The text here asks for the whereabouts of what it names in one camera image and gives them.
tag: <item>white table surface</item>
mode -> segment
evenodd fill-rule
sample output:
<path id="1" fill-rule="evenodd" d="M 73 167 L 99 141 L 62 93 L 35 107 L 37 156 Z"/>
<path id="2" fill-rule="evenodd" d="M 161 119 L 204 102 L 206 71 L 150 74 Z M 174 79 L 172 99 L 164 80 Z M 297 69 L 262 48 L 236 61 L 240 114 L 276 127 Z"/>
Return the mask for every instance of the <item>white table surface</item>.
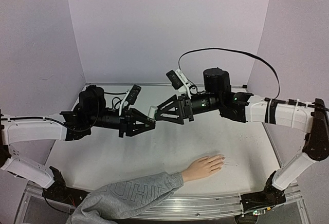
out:
<path id="1" fill-rule="evenodd" d="M 131 86 L 102 86 L 120 92 Z M 172 87 L 142 86 L 133 106 L 144 114 L 174 94 Z M 113 96 L 106 95 L 107 106 Z M 158 121 L 156 129 L 135 137 L 118 138 L 118 131 L 93 127 L 92 135 L 78 141 L 56 141 L 47 165 L 59 169 L 67 186 L 95 190 L 110 182 L 185 169 L 193 160 L 221 153 L 223 169 L 208 178 L 188 182 L 176 196 L 214 195 L 260 191 L 279 168 L 261 123 L 238 123 L 218 111 L 194 116 L 185 125 Z"/>

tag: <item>gray sweatshirt sleeve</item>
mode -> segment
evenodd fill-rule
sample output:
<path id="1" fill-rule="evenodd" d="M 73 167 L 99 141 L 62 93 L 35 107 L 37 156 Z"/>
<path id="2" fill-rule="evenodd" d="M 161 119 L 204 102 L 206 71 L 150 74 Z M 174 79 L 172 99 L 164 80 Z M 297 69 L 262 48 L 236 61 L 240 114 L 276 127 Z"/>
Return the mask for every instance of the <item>gray sweatshirt sleeve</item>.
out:
<path id="1" fill-rule="evenodd" d="M 181 173 L 160 173 L 105 185 L 91 192 L 66 224 L 113 224 L 136 216 L 172 196 L 184 184 Z"/>

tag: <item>white wall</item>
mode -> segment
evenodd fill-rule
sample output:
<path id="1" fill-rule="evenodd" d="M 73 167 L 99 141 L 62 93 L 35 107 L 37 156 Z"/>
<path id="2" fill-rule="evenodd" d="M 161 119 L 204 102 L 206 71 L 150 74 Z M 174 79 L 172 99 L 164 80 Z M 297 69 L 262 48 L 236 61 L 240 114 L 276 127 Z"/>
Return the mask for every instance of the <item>white wall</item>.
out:
<path id="1" fill-rule="evenodd" d="M 322 98 L 329 106 L 329 0 L 270 0 L 258 55 L 277 70 L 280 99 Z M 252 70 L 249 89 L 273 97 L 277 86 L 260 63 Z M 280 156 L 289 160 L 304 145 L 297 130 L 269 126 Z M 314 164 L 299 177 L 312 223 L 329 220 L 329 159 Z"/>
<path id="2" fill-rule="evenodd" d="M 0 0 L 0 108 L 10 115 L 70 110 L 85 80 L 67 0 Z M 15 147 L 44 163 L 53 141 Z M 26 185 L 0 170 L 0 222 L 12 224 Z"/>
<path id="3" fill-rule="evenodd" d="M 69 0 L 87 82 L 168 82 L 179 56 L 202 47 L 256 53 L 268 0 Z M 183 60 L 185 73 L 221 67 L 246 84 L 253 60 L 203 52 Z"/>

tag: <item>human hand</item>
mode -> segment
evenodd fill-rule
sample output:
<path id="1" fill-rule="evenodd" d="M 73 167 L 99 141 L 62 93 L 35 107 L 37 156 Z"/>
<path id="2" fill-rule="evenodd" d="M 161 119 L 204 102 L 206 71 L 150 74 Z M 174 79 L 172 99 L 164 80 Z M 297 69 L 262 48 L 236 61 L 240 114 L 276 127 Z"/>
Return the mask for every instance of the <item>human hand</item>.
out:
<path id="1" fill-rule="evenodd" d="M 202 157 L 194 161 L 186 170 L 182 171 L 183 181 L 191 181 L 206 178 L 220 171 L 224 165 L 225 157 L 216 155 L 213 157 Z"/>

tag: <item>robotic arm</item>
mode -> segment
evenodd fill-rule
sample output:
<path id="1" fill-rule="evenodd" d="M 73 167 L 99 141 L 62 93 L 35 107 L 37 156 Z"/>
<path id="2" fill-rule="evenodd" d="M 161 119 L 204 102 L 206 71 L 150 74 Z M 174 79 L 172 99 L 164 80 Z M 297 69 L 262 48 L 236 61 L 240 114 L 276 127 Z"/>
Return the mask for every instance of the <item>robotic arm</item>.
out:
<path id="1" fill-rule="evenodd" d="M 229 73 L 219 68 L 204 71 L 205 91 L 191 95 L 188 79 L 180 71 L 167 73 L 175 89 L 185 90 L 160 104 L 154 113 L 157 121 L 184 124 L 194 115 L 219 110 L 220 116 L 237 122 L 264 122 L 299 129 L 306 133 L 305 145 L 292 160 L 268 178 L 263 191 L 244 194 L 245 213 L 264 208 L 264 211 L 286 201 L 284 190 L 309 166 L 329 156 L 329 122 L 324 102 L 277 100 L 252 93 L 231 91 Z"/>
<path id="2" fill-rule="evenodd" d="M 61 173 L 54 167 L 46 167 L 29 158 L 21 156 L 13 146 L 16 142 L 31 140 L 64 140 L 73 141 L 90 135 L 94 126 L 116 129 L 119 137 L 128 137 L 152 130 L 155 121 L 134 108 L 141 87 L 134 85 L 127 91 L 120 103 L 120 108 L 106 107 L 104 90 L 95 85 L 89 86 L 79 94 L 79 103 L 73 111 L 43 117 L 16 117 L 1 115 L 0 120 L 0 168 L 19 177 L 26 178 L 44 189 L 58 200 L 65 199 L 68 194 L 77 195 L 76 203 L 86 192 L 69 189 Z"/>
<path id="3" fill-rule="evenodd" d="M 219 68 L 204 71 L 205 90 L 197 94 L 191 94 L 193 83 L 179 69 L 168 72 L 167 76 L 181 95 L 172 96 L 158 107 L 152 106 L 148 116 L 129 108 L 141 90 L 137 85 L 126 93 L 119 110 L 106 107 L 104 90 L 92 85 L 79 94 L 79 103 L 73 111 L 44 117 L 1 115 L 0 168 L 39 184 L 49 199 L 70 204 L 70 196 L 76 204 L 80 204 L 88 192 L 66 187 L 57 169 L 22 157 L 13 143 L 44 139 L 78 140 L 90 135 L 93 126 L 117 129 L 119 137 L 124 134 L 131 137 L 154 129 L 156 121 L 184 124 L 184 119 L 193 121 L 194 115 L 219 110 L 221 117 L 233 121 L 284 125 L 306 133 L 302 151 L 272 173 L 263 191 L 241 196 L 244 213 L 255 210 L 258 213 L 259 209 L 267 211 L 284 203 L 284 190 L 288 185 L 310 165 L 329 156 L 329 122 L 321 99 L 302 103 L 263 98 L 252 93 L 234 93 L 229 73 Z"/>

